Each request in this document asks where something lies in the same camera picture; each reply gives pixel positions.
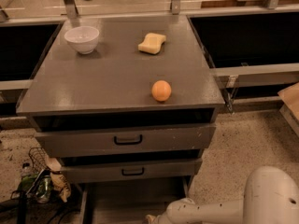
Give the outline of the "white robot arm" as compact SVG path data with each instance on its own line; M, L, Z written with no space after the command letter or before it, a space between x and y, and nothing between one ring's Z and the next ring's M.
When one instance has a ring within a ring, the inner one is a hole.
M199 205L190 198L171 202L145 224L299 224L299 188L284 171L263 166L248 177L241 200Z

